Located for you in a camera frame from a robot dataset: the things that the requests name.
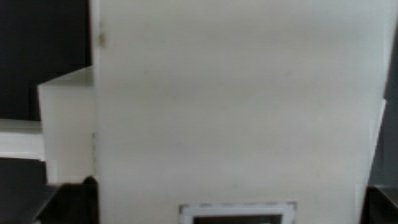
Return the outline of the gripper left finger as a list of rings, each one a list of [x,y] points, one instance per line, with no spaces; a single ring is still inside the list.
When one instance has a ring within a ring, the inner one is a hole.
[[[60,186],[39,221],[41,224],[99,224],[98,181],[92,176],[80,184]]]

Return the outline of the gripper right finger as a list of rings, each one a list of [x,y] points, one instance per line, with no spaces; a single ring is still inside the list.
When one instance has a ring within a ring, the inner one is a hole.
[[[369,187],[368,224],[398,224],[398,188]]]

